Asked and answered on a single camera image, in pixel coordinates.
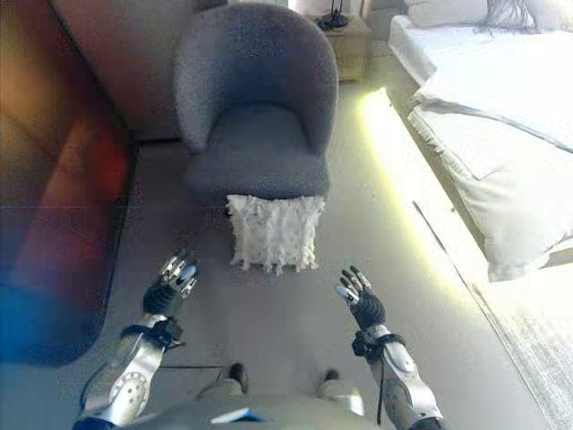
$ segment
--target nightstand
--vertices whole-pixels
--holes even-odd
[[[346,15],[346,27],[326,30],[324,34],[334,49],[340,81],[360,81],[372,55],[372,30],[359,15]],[[316,16],[307,15],[315,22]]]

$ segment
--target carpet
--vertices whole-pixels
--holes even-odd
[[[470,287],[552,430],[573,428],[573,264]]]

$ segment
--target gray wall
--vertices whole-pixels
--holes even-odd
[[[140,139],[178,135],[173,50],[190,14],[225,0],[52,0],[103,85]],[[330,0],[289,0],[305,13]],[[361,0],[345,0],[357,10]]]

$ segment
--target lamp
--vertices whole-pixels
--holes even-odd
[[[342,14],[342,5],[344,4],[344,0],[340,0],[340,7],[338,9],[334,8],[334,2],[335,0],[332,0],[330,13],[327,13],[316,20],[316,23],[322,30],[337,29],[348,25],[348,18]]]

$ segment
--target gray armchair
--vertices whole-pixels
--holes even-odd
[[[192,198],[327,193],[338,74],[313,23],[269,4],[222,6],[193,16],[175,58]]]

